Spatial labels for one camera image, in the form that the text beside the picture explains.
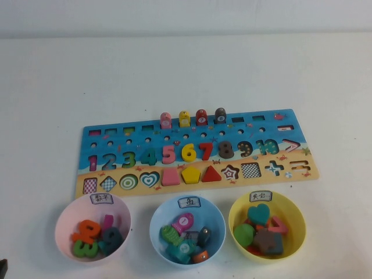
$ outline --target plus sign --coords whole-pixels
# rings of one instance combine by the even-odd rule
[[[279,176],[279,171],[284,170],[281,164],[276,164],[275,161],[270,161],[270,165],[265,167],[266,170],[271,171],[275,176]]]

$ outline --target plastic bowl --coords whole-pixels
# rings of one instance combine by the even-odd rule
[[[92,220],[100,225],[103,225],[105,215],[109,214],[114,217],[113,227],[117,227],[124,238],[124,242],[119,248],[109,256],[104,256],[102,253],[92,259],[87,257],[75,257],[72,254],[73,241],[71,235],[78,233],[78,224],[83,220]],[[107,193],[94,193],[84,195],[65,208],[59,216],[56,229],[55,241],[58,249],[62,254],[76,262],[85,264],[103,264],[108,261],[118,258],[128,240],[130,232],[131,217],[127,205],[115,195]]]
[[[266,198],[271,193],[271,201],[257,201],[257,199],[260,199],[260,194],[262,193],[266,194]],[[289,229],[288,234],[282,238],[284,247],[284,253],[282,255],[254,255],[242,247],[234,237],[234,228],[247,219],[248,208],[257,206],[260,203],[267,204],[270,208],[270,217],[278,216]],[[238,198],[230,209],[228,227],[239,251],[248,259],[258,263],[272,263],[292,256],[302,246],[306,237],[306,224],[301,211],[291,200],[272,191],[254,191]]]
[[[211,238],[205,249],[209,258],[201,263],[180,264],[175,262],[166,253],[168,243],[160,236],[160,229],[165,225],[171,225],[184,213],[194,215],[194,224],[187,231],[200,231],[207,226],[211,232]],[[165,261],[179,268],[197,267],[211,260],[221,249],[226,237],[226,224],[221,211],[205,198],[200,196],[183,195],[177,196],[161,204],[155,211],[150,222],[150,239],[152,246]]]

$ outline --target white table surface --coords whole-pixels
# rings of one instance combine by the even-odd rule
[[[0,40],[0,258],[11,278],[371,278],[372,34]],[[307,223],[293,257],[260,266],[228,232],[204,266],[177,270],[153,250],[155,209],[179,195],[123,198],[133,217],[117,262],[65,259],[54,227],[73,200],[84,126],[293,108],[321,178],[195,191],[227,220],[253,189],[292,199]]]

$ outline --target teal heart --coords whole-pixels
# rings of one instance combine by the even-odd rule
[[[251,206],[248,209],[248,219],[256,225],[265,226],[270,217],[270,209],[264,203],[256,206]]]
[[[142,173],[139,177],[139,180],[149,188],[154,186],[159,181],[159,179],[160,174],[156,171],[153,171],[151,173]]]

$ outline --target number puzzle board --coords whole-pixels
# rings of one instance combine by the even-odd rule
[[[85,127],[76,198],[93,192],[150,195],[319,177],[291,109],[228,114],[226,124],[214,124],[214,115],[208,116],[206,126],[196,126],[194,117],[190,127],[180,128],[178,118],[171,122],[172,129],[167,130],[160,128],[159,120]],[[220,146],[223,141],[232,147]],[[205,151],[199,149],[199,144],[206,142],[212,143],[213,149],[209,159],[202,160]],[[181,157],[186,144],[194,144],[196,159],[193,162],[187,163]],[[176,160],[171,164],[162,163],[164,146],[174,147]],[[141,163],[149,148],[155,149],[155,154],[147,157],[156,158],[153,166]],[[220,152],[228,152],[226,148],[234,152],[230,159],[220,156]],[[186,184],[181,175],[190,166],[200,172],[196,184]],[[220,181],[202,182],[210,166]],[[179,185],[162,185],[163,171],[169,168],[177,172]],[[198,179],[195,169],[192,175],[192,179]]]

